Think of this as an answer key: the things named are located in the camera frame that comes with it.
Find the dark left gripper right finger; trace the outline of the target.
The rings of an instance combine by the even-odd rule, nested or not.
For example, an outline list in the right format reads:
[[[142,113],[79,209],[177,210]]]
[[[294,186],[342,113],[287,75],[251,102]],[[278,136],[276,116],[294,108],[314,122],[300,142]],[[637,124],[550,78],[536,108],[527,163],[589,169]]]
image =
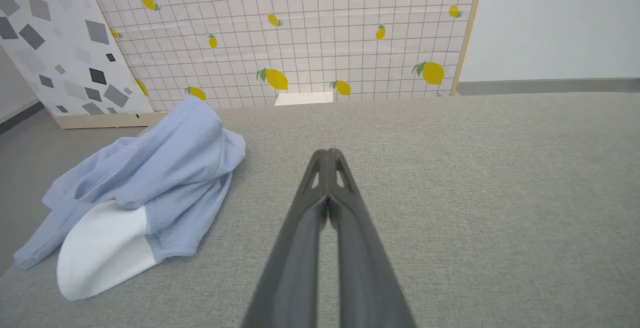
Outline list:
[[[327,216],[337,233],[340,328],[418,328],[345,156],[327,151]]]

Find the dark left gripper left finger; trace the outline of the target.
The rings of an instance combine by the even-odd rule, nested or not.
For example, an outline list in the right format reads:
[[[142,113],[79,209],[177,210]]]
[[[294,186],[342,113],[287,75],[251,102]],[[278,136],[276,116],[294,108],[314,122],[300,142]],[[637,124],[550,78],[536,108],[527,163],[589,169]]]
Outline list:
[[[311,156],[240,328],[317,328],[326,159],[326,150]]]

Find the small white block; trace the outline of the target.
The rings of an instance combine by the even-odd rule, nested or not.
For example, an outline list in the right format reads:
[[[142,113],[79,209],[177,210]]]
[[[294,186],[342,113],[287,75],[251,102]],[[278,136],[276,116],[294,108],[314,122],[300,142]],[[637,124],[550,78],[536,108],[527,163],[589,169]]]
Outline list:
[[[274,106],[304,105],[334,102],[332,92],[320,93],[281,93],[275,101]]]

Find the lemon print grid panel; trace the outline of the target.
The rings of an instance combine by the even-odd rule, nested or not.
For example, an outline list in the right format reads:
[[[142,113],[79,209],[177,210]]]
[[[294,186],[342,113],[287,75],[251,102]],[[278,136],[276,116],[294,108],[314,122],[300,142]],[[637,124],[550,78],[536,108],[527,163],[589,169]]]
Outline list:
[[[97,0],[157,112],[455,94],[478,0]]]

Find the light blue white-sleeved shirt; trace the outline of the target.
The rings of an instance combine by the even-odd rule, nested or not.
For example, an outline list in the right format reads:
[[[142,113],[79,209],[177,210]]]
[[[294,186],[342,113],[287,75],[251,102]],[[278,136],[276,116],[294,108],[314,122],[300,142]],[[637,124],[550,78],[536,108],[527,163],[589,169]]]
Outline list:
[[[245,153],[242,135],[187,98],[143,135],[117,139],[55,179],[42,198],[50,212],[14,263],[27,270],[58,250],[58,289],[77,301],[192,257]]]

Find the grey terrazzo print panel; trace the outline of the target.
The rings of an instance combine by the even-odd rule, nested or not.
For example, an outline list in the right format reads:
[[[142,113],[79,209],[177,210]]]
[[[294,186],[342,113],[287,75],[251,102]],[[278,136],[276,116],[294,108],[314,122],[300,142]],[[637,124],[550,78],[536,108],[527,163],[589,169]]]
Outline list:
[[[0,46],[56,116],[153,112],[96,0],[0,0]]]

